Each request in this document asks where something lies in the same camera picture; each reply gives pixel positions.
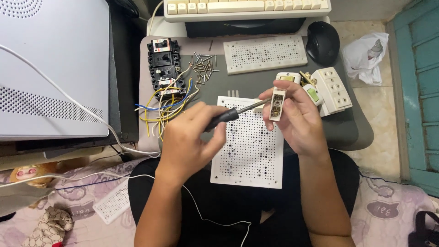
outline black pants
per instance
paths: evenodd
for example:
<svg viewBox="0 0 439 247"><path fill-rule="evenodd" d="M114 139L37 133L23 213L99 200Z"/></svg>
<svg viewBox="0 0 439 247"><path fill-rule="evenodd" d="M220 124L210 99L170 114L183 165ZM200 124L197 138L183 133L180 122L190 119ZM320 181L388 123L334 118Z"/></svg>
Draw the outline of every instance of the black pants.
<svg viewBox="0 0 439 247"><path fill-rule="evenodd" d="M359 171L346 154L330 149L338 190L349 213L355 203L359 185ZM138 164L131 176L155 176L158 159ZM130 179L128 194L136 225L148 200L154 180L149 177ZM201 170L184 184L197 202L203 219L228 225L239 221L251 222L244 246L311 246L300 202L299 159L297 155L284 157L282 189L210 183L210 171ZM247 223L220 226L203 221L190 194L181 189L182 223L178 246L240 246ZM259 224L261 211L275 209L275 213Z"/></svg>

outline black circuit breaker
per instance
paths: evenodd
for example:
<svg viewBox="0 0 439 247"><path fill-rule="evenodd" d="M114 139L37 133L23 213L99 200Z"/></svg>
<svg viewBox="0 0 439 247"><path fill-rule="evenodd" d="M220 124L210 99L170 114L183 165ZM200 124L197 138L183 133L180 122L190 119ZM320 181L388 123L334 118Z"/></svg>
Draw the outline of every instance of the black circuit breaker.
<svg viewBox="0 0 439 247"><path fill-rule="evenodd" d="M148 44L148 61L151 82L155 91L169 86L182 72L180 47L177 41L172 41L170 38L151 40L151 43ZM160 100L162 94L165 94L163 100L166 100L172 98L172 95L177 98L186 95L186 85L182 77L177 80L173 87L180 89L168 89L166 92L162 90L157 92L154 97Z"/></svg>

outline keyboard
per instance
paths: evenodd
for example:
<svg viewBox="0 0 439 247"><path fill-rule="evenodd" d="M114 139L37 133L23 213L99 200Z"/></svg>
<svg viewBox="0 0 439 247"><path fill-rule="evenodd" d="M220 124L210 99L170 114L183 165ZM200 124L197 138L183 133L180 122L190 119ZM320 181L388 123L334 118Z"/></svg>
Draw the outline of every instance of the keyboard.
<svg viewBox="0 0 439 247"><path fill-rule="evenodd" d="M164 0L167 22L327 16L330 0Z"/></svg>

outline stuffed toy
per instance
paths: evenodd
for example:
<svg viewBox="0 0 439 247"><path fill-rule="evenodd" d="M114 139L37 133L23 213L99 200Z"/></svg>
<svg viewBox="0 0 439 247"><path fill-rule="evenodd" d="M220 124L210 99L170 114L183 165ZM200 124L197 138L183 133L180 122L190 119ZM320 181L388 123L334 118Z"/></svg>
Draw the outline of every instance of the stuffed toy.
<svg viewBox="0 0 439 247"><path fill-rule="evenodd" d="M56 173L57 170L57 162L49 162L38 165L30 165L15 168L10 176L11 182L18 182L21 180L25 180L28 178L43 176L48 173ZM47 184L50 183L53 178L38 178L32 181L29 181L27 184L31 186L35 186L37 188L46 188ZM36 208L40 201L37 201L33 205L30 205L29 208Z"/></svg>

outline person's left hand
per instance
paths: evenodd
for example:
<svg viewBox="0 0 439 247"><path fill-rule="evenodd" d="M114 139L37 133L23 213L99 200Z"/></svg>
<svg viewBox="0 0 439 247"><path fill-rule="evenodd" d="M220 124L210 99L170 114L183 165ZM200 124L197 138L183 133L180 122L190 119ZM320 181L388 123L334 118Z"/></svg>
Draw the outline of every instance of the person's left hand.
<svg viewBox="0 0 439 247"><path fill-rule="evenodd" d="M162 158L155 172L156 179L166 179L182 186L194 173L202 169L226 143L226 123L216 126L209 142L201 134L214 117L228 108L198 102L165 127Z"/></svg>

